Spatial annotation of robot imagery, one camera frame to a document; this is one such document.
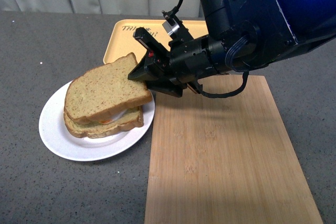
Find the wooden cutting board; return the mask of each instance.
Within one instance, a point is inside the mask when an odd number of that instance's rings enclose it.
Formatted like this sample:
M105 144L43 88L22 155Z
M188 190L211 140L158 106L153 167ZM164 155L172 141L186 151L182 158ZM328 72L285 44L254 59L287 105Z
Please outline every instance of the wooden cutting board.
M157 93L145 223L322 223L264 77L228 99Z

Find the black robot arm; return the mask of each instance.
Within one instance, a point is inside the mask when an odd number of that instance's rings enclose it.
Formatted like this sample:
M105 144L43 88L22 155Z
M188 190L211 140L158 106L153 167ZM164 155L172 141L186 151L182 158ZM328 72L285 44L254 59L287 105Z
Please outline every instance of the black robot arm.
M234 96L251 70L305 54L336 37L336 0L201 0L209 34L193 38L176 17L163 12L171 36L166 50L145 29L134 37L147 52L129 79L181 97L190 88L210 98ZM243 84L228 94L208 94L197 80L234 70Z

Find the gray countertop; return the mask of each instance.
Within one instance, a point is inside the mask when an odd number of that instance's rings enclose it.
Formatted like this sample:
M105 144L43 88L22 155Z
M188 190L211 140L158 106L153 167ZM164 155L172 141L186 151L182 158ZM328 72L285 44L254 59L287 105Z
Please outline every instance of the gray countertop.
M52 153L38 122L65 83L103 64L118 15L0 12L0 223L143 223L152 127L94 162ZM336 223L336 40L252 74L268 81L325 223Z

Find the sandwich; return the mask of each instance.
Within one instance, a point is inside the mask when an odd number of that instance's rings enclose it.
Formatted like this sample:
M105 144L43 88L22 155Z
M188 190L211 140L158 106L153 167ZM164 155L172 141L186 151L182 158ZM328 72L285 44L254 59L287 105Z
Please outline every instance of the sandwich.
M98 138L143 126L141 106L152 94L141 81L128 80L137 65L130 53L87 71L69 86L64 122L75 137Z

